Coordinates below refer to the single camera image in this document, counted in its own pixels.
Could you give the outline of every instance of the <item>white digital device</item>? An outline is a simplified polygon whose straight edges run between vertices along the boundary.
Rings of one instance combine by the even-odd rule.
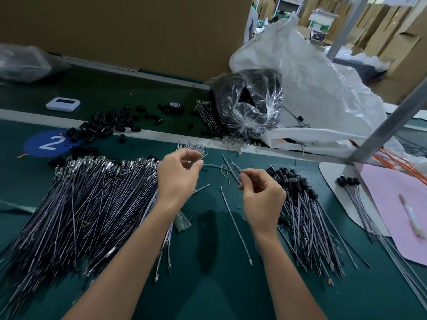
[[[54,98],[52,101],[46,104],[46,108],[49,110],[71,112],[74,111],[79,105],[80,101],[76,99]]]

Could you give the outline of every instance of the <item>white board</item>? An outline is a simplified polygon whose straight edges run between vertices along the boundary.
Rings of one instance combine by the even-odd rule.
[[[362,200],[367,214],[371,217],[372,221],[375,223],[381,233],[384,236],[390,237],[390,233],[381,219],[377,208],[375,207],[368,188],[366,187],[365,183],[359,175],[359,172],[354,166],[322,162],[319,164],[319,170],[322,173],[324,180],[328,183],[330,189],[332,192],[334,192],[336,198],[341,203],[345,212],[347,212],[347,215],[350,217],[350,219],[353,220],[358,226],[363,228],[363,224],[359,215],[357,214],[356,208],[351,202],[351,199],[348,196],[346,190],[336,183],[336,179],[341,175],[344,175],[345,177],[357,177],[360,181],[360,199]]]

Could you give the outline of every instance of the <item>right hand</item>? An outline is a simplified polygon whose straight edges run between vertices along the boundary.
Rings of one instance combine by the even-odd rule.
[[[277,220],[286,199],[285,190],[263,169],[239,174],[246,219],[255,239],[277,238]]]

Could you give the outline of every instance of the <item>left hand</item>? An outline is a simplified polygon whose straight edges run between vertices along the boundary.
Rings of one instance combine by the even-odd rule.
[[[157,201],[168,204],[178,213],[195,190],[199,172],[203,167],[201,157],[200,152],[186,148],[166,155],[157,166]]]

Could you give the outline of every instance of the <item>blue circle sticker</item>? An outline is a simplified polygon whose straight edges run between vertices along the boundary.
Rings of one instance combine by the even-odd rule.
[[[29,137],[24,143],[26,154],[35,157],[56,157],[67,153],[72,146],[70,138],[65,135],[67,129],[54,129]]]

